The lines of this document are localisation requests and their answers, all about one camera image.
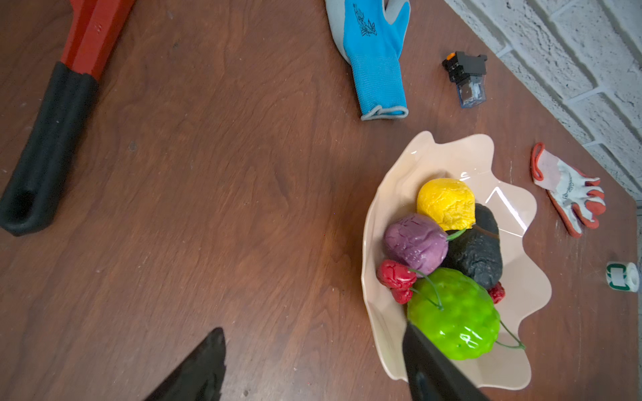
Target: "white tape roll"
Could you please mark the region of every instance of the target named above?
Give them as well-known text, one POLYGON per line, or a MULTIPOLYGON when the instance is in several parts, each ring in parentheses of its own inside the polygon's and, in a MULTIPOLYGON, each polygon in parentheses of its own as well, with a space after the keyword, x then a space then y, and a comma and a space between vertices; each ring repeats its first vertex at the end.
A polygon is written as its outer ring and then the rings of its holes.
POLYGON ((633 263, 609 262, 606 267, 606 281, 613 289, 636 293, 640 286, 638 268, 633 263))

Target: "green fruit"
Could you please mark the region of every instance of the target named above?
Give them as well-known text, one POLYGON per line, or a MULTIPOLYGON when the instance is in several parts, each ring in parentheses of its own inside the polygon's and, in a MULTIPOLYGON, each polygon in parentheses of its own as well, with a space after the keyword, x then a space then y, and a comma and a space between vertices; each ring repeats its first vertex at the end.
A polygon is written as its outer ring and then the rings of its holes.
POLYGON ((499 334, 499 313, 488 292, 457 270, 439 268, 429 277, 444 309, 428 301, 437 302, 437 295, 422 279, 415 284, 419 293, 408 302, 408 320, 450 359, 477 358, 492 350, 499 334))

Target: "wavy white bowl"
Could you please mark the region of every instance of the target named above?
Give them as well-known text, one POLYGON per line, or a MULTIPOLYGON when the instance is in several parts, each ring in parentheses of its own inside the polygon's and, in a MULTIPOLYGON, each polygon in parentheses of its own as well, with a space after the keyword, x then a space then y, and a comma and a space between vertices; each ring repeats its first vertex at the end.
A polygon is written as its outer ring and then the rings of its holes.
MULTIPOLYGON (((522 246, 522 237, 537 210, 535 198, 527 190, 499 181, 492 174, 493 153, 494 144, 487 135, 436 144, 430 132, 421 132, 410 141, 374 196, 363 229, 361 284, 377 353, 392 379, 408 381, 401 350, 406 316, 390 290, 377 281, 375 270, 386 258, 383 232, 396 219, 415 212, 417 193, 428 180, 450 177, 464 181, 473 190, 476 201, 488 206, 495 215, 504 262, 501 283, 506 289, 506 298, 496 307, 513 333, 517 334, 522 319, 544 307, 551 298, 548 278, 522 246)), ((499 341, 514 344, 503 328, 499 341)), ((453 363, 478 387, 517 390, 530 382, 530 364, 522 350, 496 345, 477 359, 453 363)))

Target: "white and orange glove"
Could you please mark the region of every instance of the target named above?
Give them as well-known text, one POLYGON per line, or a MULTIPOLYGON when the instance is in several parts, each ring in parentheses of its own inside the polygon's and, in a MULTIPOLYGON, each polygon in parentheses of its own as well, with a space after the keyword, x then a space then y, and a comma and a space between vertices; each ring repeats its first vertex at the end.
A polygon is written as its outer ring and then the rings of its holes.
POLYGON ((590 178, 569 166, 538 143, 531 156, 531 173, 535 184, 548 192, 557 212, 562 216, 569 234, 582 236, 579 220, 588 228, 598 228, 595 216, 606 211, 604 191, 599 178, 590 178))

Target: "fruit stem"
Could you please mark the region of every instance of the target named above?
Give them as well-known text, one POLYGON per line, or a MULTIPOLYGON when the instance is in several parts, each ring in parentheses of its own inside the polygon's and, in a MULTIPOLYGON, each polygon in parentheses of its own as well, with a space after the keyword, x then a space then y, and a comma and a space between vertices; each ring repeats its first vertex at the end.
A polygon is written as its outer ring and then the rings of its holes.
POLYGON ((426 274, 424 274, 422 271, 414 270, 414 269, 411 269, 411 268, 408 268, 408 270, 410 270, 411 272, 413 272, 413 273, 415 273, 415 274, 418 274, 418 275, 420 275, 421 277, 423 277, 423 278, 425 278, 426 280, 428 280, 428 282, 430 283, 430 285, 431 285, 431 286, 433 286, 433 289, 435 290, 435 294, 437 295, 437 302, 438 302, 438 303, 435 303, 435 302, 433 302, 432 300, 428 299, 428 297, 427 297, 427 296, 423 295, 422 293, 420 293, 419 291, 417 291, 417 290, 416 290, 416 289, 414 289, 413 287, 411 287, 411 288, 410 288, 410 290, 411 290, 412 292, 414 292, 414 293, 420 294, 420 295, 421 295, 421 296, 423 296, 425 299, 427 299, 430 303, 432 303, 435 307, 437 307, 437 309, 439 309, 440 311, 443 311, 443 310, 444 310, 444 304, 443 304, 443 303, 441 303, 441 297, 439 296, 439 291, 437 291, 437 286, 435 285, 435 283, 433 283, 433 281, 432 281, 431 279, 429 279, 429 278, 428 278, 428 276, 427 276, 426 274))
POLYGON ((462 235, 466 231, 466 228, 463 230, 459 230, 458 232, 453 232, 451 235, 446 237, 447 241, 452 241, 453 239, 459 238, 460 235, 462 235))
POLYGON ((501 323, 501 325, 503 326, 503 328, 505 328, 505 329, 506 329, 506 331, 510 334, 510 336, 511 336, 511 337, 513 337, 513 339, 515 339, 515 341, 517 341, 518 345, 506 345, 506 344, 502 344, 502 343, 500 343, 499 341, 495 341, 495 342, 496 342, 497 344, 501 345, 501 346, 505 346, 506 348, 512 348, 512 349, 514 349, 514 350, 525 350, 525 349, 526 349, 526 345, 525 345, 524 343, 522 343, 522 342, 519 340, 519 338, 517 338, 517 337, 515 336, 515 334, 513 334, 513 333, 508 329, 508 327, 506 327, 506 325, 504 324, 504 322, 503 322, 503 321, 501 321, 501 320, 500 320, 499 322, 501 323))

